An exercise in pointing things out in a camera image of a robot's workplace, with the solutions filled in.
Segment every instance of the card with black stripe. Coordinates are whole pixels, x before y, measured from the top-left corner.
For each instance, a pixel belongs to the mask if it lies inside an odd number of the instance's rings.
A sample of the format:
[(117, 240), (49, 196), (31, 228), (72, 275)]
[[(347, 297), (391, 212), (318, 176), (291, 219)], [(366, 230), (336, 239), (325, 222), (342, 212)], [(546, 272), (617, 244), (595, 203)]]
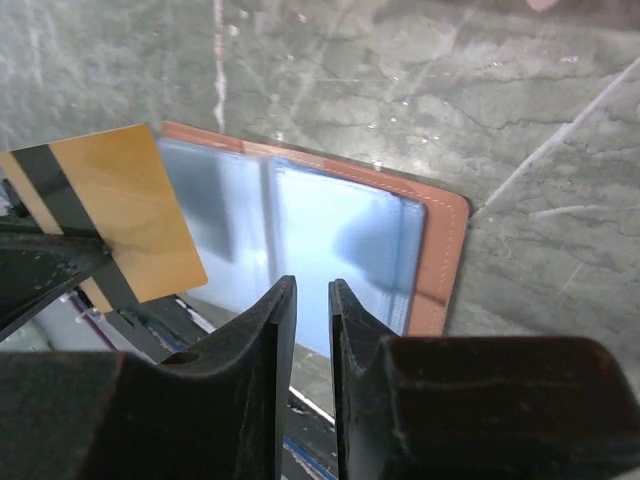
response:
[(148, 127), (0, 153), (0, 170), (43, 232), (111, 248), (113, 261), (82, 285), (99, 310), (207, 282)]

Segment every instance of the black stripe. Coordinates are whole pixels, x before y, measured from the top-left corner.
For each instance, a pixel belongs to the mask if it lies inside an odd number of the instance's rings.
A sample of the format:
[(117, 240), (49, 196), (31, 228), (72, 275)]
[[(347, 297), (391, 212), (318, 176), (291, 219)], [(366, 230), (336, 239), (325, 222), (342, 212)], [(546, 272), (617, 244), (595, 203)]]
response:
[[(11, 153), (60, 225), (62, 233), (100, 238), (93, 220), (48, 145), (23, 148)], [(93, 279), (114, 310), (139, 303), (113, 258), (93, 275)]]

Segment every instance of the gray table surface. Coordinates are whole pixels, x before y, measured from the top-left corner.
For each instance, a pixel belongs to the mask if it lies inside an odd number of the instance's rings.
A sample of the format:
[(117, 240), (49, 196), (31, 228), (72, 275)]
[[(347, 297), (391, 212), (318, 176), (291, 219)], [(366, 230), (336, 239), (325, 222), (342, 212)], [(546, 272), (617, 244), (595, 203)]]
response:
[[(590, 336), (640, 392), (636, 1), (538, 13), (526, 0), (0, 0), (0, 12), (4, 150), (175, 120), (426, 177), (475, 207), (449, 332)], [(298, 352), (294, 383), (330, 409), (328, 366), (312, 357)]]

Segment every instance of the gray marbled surface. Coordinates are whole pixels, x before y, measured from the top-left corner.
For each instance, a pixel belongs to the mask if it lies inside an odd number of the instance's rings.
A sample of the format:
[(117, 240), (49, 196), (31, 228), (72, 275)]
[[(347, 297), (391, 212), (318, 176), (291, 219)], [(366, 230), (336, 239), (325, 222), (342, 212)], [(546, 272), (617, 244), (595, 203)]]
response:
[[(424, 176), (477, 208), (451, 333), (592, 336), (640, 385), (634, 0), (543, 13), (525, 0), (0, 0), (0, 12), (3, 149), (168, 119)], [(304, 372), (296, 382), (330, 408), (326, 379)]]

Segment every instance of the marble surface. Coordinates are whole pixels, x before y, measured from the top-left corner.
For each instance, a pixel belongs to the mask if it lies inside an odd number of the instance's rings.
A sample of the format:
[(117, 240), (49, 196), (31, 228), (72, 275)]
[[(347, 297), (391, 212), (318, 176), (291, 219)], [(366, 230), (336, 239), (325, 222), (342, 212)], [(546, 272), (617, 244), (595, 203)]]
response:
[[(592, 336), (640, 392), (634, 0), (542, 13), (526, 0), (0, 0), (0, 12), (3, 149), (166, 119), (420, 175), (476, 207), (450, 333)], [(297, 382), (330, 405), (321, 377)]]

